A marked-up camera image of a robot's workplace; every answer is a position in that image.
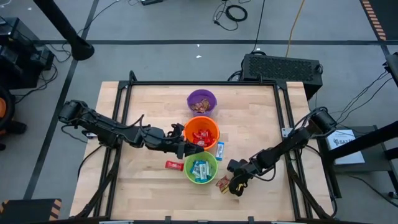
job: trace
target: yellow cable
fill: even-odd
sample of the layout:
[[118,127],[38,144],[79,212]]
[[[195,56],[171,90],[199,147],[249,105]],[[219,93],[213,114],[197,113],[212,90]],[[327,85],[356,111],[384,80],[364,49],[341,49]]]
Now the yellow cable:
[[292,29],[290,30],[289,42],[287,43],[287,50],[286,50],[286,56],[285,56],[285,57],[287,57],[287,55],[289,54],[290,41],[292,41],[292,35],[293,35],[294,26],[296,26],[296,22],[297,22],[297,19],[298,19],[299,16],[300,16],[301,9],[303,8],[304,2],[305,2],[305,0],[303,0],[303,1],[301,2],[300,9],[298,10],[298,13],[297,13],[296,18],[295,18],[295,20],[294,20]]

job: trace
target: concrete floor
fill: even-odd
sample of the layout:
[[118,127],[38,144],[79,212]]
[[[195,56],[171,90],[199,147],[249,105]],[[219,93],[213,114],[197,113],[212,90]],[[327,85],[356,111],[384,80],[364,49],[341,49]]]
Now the concrete floor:
[[[86,24],[93,3],[98,3],[95,8],[97,14],[114,1],[55,2],[72,26],[80,30]],[[120,0],[98,16],[89,29],[88,40],[219,40],[219,44],[145,45],[132,42],[118,45],[103,42],[94,46],[96,53],[89,60],[76,63],[70,59],[55,63],[58,78],[46,90],[30,95],[17,105],[16,117],[27,123],[29,129],[22,136],[5,139],[8,149],[0,152],[0,179],[7,181],[0,182],[0,201],[24,197],[67,77],[73,78],[66,99],[84,100],[94,108],[101,82],[126,80],[130,70],[134,70],[139,80],[226,80],[238,70],[244,54],[250,52],[253,45],[224,44],[223,40],[254,40],[262,1],[243,5],[249,17],[233,32],[212,23],[211,17],[218,4],[219,1],[214,0],[168,0],[151,6],[129,6],[126,0]],[[287,40],[299,5],[299,0],[266,0],[259,39]],[[42,40],[62,40],[32,1],[13,0],[0,8],[0,15],[19,17]],[[234,26],[228,20],[220,22]],[[318,45],[292,45],[289,53],[289,57],[321,61],[324,66],[323,87],[318,92],[317,105],[327,106],[330,111],[342,109],[383,72],[385,60],[380,46],[342,45],[344,40],[377,40],[358,0],[307,0],[293,39],[336,40]],[[287,48],[283,44],[257,47],[273,56],[284,56]],[[388,49],[393,53],[398,51],[398,46],[390,45]],[[56,54],[60,58],[65,57],[62,53]],[[376,87],[370,89],[358,104],[366,101],[376,90]],[[397,93],[395,83],[387,83],[372,101],[352,113],[344,124],[382,127],[395,121],[398,98],[393,96]],[[309,104],[313,108],[314,99]],[[386,146],[396,147],[397,141],[389,141]],[[32,198],[61,198],[61,218],[69,215],[84,149],[83,143],[61,133],[60,124],[57,124]],[[386,173],[360,176],[381,192],[393,190]],[[339,176],[338,180],[343,195],[337,200],[339,219],[397,223],[396,208],[363,183],[346,176]]]

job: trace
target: purple bowl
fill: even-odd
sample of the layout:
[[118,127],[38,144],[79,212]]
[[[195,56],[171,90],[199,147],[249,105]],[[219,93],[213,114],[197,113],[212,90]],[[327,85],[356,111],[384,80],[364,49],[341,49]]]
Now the purple bowl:
[[[191,109],[192,104],[199,103],[203,99],[207,99],[210,103],[210,110],[204,113],[197,113],[193,109]],[[216,108],[217,99],[214,94],[208,90],[195,90],[193,91],[187,98],[188,108],[192,111],[193,116],[210,116],[211,112]]]

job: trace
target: wooden table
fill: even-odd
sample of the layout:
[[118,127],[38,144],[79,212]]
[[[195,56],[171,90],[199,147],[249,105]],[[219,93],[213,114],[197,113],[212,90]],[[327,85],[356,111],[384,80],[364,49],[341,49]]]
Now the wooden table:
[[[118,82],[103,82],[96,111],[111,117]],[[283,157],[276,165],[276,177],[271,182],[249,181],[242,197],[221,194],[216,182],[226,174],[230,159],[248,159],[261,149],[281,142],[275,98],[270,86],[133,86],[127,123],[145,114],[143,124],[171,130],[172,123],[187,122],[192,114],[187,108],[187,96],[196,89],[212,91],[218,105],[212,118],[218,123],[225,143],[223,161],[219,162],[216,178],[206,185],[191,183],[183,172],[165,169],[166,160],[180,162],[175,154],[164,154],[146,148],[134,149],[123,145],[118,180],[113,202],[112,219],[164,220],[294,220],[292,201]],[[302,83],[288,83],[294,120],[305,116],[308,104]],[[121,120],[124,100],[121,100],[118,121]],[[284,105],[284,121],[287,117]],[[315,141],[311,146],[317,148]],[[85,155],[98,146],[90,140]],[[83,166],[78,179],[70,215],[76,215],[98,188],[105,150],[97,152]],[[323,209],[333,213],[321,159],[308,149],[303,150],[303,168],[309,191]],[[305,216],[301,192],[297,188],[300,211]],[[101,214],[104,214],[103,200]]]

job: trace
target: metal frame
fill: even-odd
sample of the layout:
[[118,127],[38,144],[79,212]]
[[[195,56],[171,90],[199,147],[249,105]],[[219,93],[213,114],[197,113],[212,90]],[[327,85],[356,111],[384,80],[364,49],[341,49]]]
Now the metal frame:
[[[282,130],[282,128],[285,127],[284,124],[284,119],[283,119],[283,113],[282,113],[282,107],[280,104],[280,98],[279,98],[279,87],[276,84],[276,82],[270,82],[270,81],[262,81],[261,82],[191,82],[191,81],[182,81],[182,82],[178,82],[178,81],[165,81],[165,82],[158,82],[158,81],[137,81],[136,76],[134,75],[133,72],[130,72],[130,80],[129,81],[120,81],[119,85],[118,85],[118,92],[116,93],[116,101],[115,101],[115,105],[114,105],[114,111],[113,111],[113,115],[112,118],[116,119],[118,117],[118,111],[120,108],[120,101],[121,101],[121,95],[124,89],[127,88],[127,93],[126,93],[126,99],[124,102],[124,108],[123,108],[123,115],[122,115],[122,123],[125,124],[126,120],[127,120],[127,112],[129,109],[129,103],[130,103],[130,99],[131,99],[131,91],[132,91],[132,87],[134,85],[230,85],[230,86],[235,86],[235,85],[244,85],[244,86],[272,86],[273,90],[274,90],[274,96],[275,96],[275,105],[276,105],[276,110],[277,110],[277,115],[278,115],[278,121],[279,121],[279,126],[280,126],[280,130]],[[284,100],[285,100],[285,105],[286,105],[286,109],[287,109],[287,116],[288,116],[288,120],[289,120],[289,126],[293,127],[294,125],[294,121],[293,121],[293,115],[292,115],[292,109],[290,106],[290,101],[289,101],[289,96],[287,94],[287,90],[283,90],[284,93]],[[116,150],[116,155],[114,158],[114,163],[119,164],[120,161],[120,154],[121,154],[121,148],[119,147]],[[111,151],[112,149],[107,148],[106,152],[105,152],[105,157],[104,157],[104,162],[103,162],[103,167],[102,167],[102,171],[101,171],[101,178],[99,181],[99,185],[101,185],[108,173],[108,168],[109,168],[109,161],[110,161],[110,157],[111,157]],[[303,166],[302,166],[302,161],[301,158],[299,156],[299,152],[295,152],[295,157],[297,160],[297,169],[298,169],[298,173],[300,176],[301,181],[305,184],[305,176],[304,176],[304,171],[303,171]],[[291,161],[291,157],[290,154],[286,154],[285,155],[285,160]],[[110,188],[109,188],[109,195],[108,195],[108,201],[106,203],[106,213],[105,213],[105,217],[110,218],[111,214],[112,214],[112,208],[113,208],[113,199],[114,199],[114,193],[115,193],[115,189],[116,189],[116,180],[117,180],[117,173],[118,170],[116,171],[116,175],[114,177],[114,179],[111,181],[110,183]],[[300,215],[300,209],[299,209],[299,201],[297,199],[297,191],[295,188],[295,184],[293,182],[293,180],[291,178],[289,178],[289,187],[290,187],[290,194],[292,197],[292,206],[293,206],[293,211],[294,211],[294,217],[295,220],[298,220],[301,217]],[[100,210],[101,210],[101,204],[102,204],[102,199],[99,200],[99,202],[96,204],[95,209],[94,209],[94,217],[98,217],[100,215]],[[307,215],[307,218],[312,218],[312,213],[311,213],[311,208],[307,202],[307,200],[303,197],[304,200],[304,205],[305,205],[305,212]],[[254,218],[253,217],[248,217],[249,218],[249,223],[254,223]],[[140,222],[140,223],[158,223],[159,221],[151,221],[151,220],[135,220],[134,222]],[[166,223],[170,223],[171,222],[171,217],[166,217],[165,219]],[[182,223],[190,223],[192,221],[181,221]],[[247,222],[212,222],[212,223],[247,223]]]

